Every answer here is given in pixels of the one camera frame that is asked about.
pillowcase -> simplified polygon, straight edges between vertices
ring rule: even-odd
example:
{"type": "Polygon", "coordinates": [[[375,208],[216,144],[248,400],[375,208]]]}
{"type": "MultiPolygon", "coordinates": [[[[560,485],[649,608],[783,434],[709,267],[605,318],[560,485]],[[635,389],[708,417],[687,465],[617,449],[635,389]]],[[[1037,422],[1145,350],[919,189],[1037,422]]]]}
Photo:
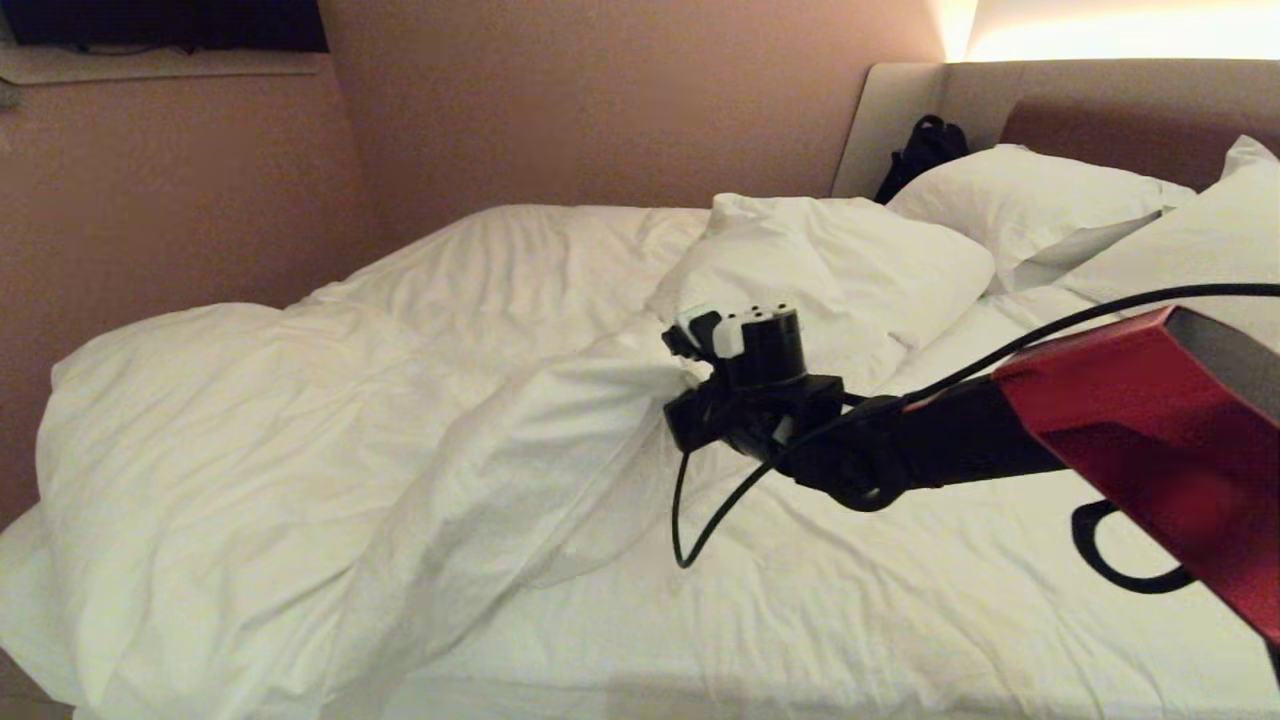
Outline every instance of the pillowcase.
{"type": "Polygon", "coordinates": [[[37,505],[0,533],[0,647],[51,698],[83,705],[58,600],[49,529],[37,505]]]}
{"type": "MultiPolygon", "coordinates": [[[[1160,222],[1080,265],[1057,286],[1100,302],[1179,284],[1280,283],[1280,160],[1243,136],[1222,179],[1160,222]]],[[[1280,301],[1196,299],[1183,305],[1280,352],[1280,301]]]]}
{"type": "Polygon", "coordinates": [[[703,238],[649,307],[671,319],[700,302],[732,307],[769,300],[759,292],[772,287],[797,301],[801,322],[806,309],[847,311],[914,351],[973,304],[992,266],[991,254],[963,234],[900,218],[864,197],[723,193],[703,238]]]}
{"type": "Polygon", "coordinates": [[[996,256],[991,290],[1014,292],[1052,282],[1194,197],[1128,170],[997,145],[922,174],[888,208],[980,242],[996,256]]]}

wall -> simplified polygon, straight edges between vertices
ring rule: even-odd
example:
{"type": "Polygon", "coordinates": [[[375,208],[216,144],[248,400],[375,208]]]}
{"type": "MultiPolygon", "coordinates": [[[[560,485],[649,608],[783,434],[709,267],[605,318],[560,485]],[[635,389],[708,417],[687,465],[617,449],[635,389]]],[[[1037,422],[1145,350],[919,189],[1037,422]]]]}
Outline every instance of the wall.
{"type": "Polygon", "coordinates": [[[1280,0],[980,0],[968,59],[1280,59],[1280,0]]]}
{"type": "Polygon", "coordinates": [[[826,195],[872,63],[941,60],[928,0],[383,0],[328,27],[390,229],[504,202],[826,195]]]}
{"type": "Polygon", "coordinates": [[[56,360],[159,313],[291,302],[387,237],[328,63],[24,90],[0,113],[0,528],[36,500],[56,360]]]}
{"type": "Polygon", "coordinates": [[[938,28],[946,61],[963,63],[969,53],[969,36],[978,14],[978,0],[928,0],[933,24],[938,28]]]}

television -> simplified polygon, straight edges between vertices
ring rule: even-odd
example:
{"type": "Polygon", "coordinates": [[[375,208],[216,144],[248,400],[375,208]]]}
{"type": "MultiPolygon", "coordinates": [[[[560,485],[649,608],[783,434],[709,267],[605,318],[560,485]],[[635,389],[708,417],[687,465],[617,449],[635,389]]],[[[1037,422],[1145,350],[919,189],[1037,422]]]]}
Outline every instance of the television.
{"type": "Polygon", "coordinates": [[[316,0],[0,0],[18,45],[328,53],[316,0]]]}

black handle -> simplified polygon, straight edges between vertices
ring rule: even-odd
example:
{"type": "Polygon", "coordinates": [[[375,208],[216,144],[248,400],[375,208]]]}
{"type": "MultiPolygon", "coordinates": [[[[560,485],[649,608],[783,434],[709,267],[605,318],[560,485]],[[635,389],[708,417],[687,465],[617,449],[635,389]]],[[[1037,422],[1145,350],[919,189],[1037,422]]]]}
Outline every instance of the black handle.
{"type": "Polygon", "coordinates": [[[1196,582],[1196,578],[1181,565],[1155,578],[1134,578],[1107,565],[1107,561],[1102,559],[1102,553],[1098,552],[1098,523],[1116,510],[1119,509],[1110,500],[1100,500],[1098,502],[1076,507],[1075,512],[1071,512],[1071,539],[1075,541],[1075,550],[1079,551],[1080,557],[1084,559],[1089,568],[1093,568],[1097,574],[1111,580],[1112,584],[1142,594],[1164,594],[1180,591],[1196,582]]]}

black backpack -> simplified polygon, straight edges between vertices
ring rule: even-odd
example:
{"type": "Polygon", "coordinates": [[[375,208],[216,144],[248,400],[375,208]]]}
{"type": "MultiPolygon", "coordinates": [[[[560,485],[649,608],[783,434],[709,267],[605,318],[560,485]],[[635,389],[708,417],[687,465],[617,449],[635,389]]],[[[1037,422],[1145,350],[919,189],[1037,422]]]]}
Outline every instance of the black backpack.
{"type": "Polygon", "coordinates": [[[888,202],[906,183],[922,176],[925,170],[943,163],[964,158],[969,154],[960,126],[947,124],[937,115],[924,115],[911,129],[911,137],[901,152],[893,154],[893,167],[876,193],[876,202],[888,202]]]}

